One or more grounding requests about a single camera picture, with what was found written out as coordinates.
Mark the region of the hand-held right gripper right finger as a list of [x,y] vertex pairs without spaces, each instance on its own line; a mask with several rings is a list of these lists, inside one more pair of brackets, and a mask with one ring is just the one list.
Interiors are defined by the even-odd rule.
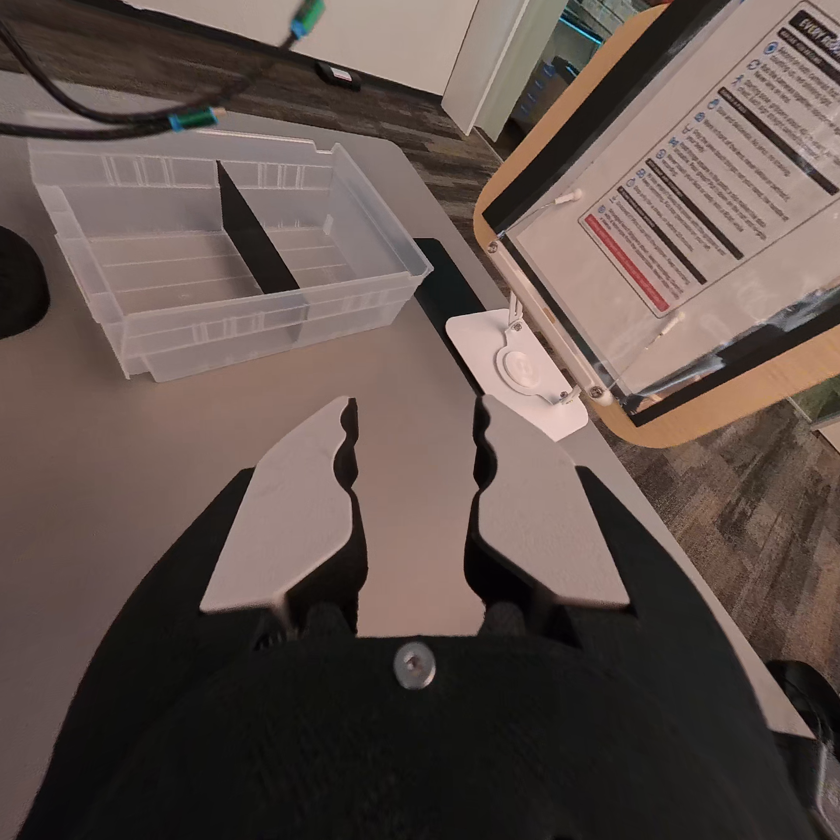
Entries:
[[546,634],[564,607],[626,610],[627,588],[572,457],[490,395],[477,397],[472,429],[464,573],[486,613],[513,605],[528,630]]

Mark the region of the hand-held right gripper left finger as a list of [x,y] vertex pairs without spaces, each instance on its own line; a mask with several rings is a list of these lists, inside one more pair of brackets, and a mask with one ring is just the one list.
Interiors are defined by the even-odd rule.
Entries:
[[301,634],[310,610],[335,606],[357,630],[368,575],[354,493],[358,406],[346,395],[275,443],[248,480],[209,579],[204,614],[262,609]]

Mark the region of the clear plastic bin with divider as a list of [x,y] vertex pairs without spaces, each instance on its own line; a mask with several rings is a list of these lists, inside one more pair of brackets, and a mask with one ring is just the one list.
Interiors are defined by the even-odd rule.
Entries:
[[[433,270],[336,143],[198,130],[30,140],[35,189],[126,376],[168,382],[392,324]],[[222,225],[221,161],[300,290],[263,294]]]

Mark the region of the white sign stand base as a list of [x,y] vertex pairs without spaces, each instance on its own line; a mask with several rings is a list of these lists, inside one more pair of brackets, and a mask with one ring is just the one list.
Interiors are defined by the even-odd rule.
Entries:
[[589,423],[579,391],[523,318],[509,309],[450,318],[445,332],[480,390],[555,443]]

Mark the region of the black bin divider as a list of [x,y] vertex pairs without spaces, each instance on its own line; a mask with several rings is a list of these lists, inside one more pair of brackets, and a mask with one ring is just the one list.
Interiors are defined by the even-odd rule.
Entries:
[[265,295],[299,291],[296,278],[222,162],[215,164],[224,231],[256,285]]

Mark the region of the black textured oval pad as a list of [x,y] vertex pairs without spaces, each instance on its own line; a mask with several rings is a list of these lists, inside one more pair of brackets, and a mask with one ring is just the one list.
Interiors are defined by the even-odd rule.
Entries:
[[32,329],[46,316],[49,305],[41,259],[26,239],[1,227],[1,339]]

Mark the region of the small black remote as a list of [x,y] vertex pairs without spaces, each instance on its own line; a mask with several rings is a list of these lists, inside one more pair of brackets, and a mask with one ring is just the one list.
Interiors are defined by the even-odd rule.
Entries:
[[353,92],[362,90],[362,79],[358,73],[352,70],[334,66],[321,60],[315,60],[313,67],[318,77],[331,86]]

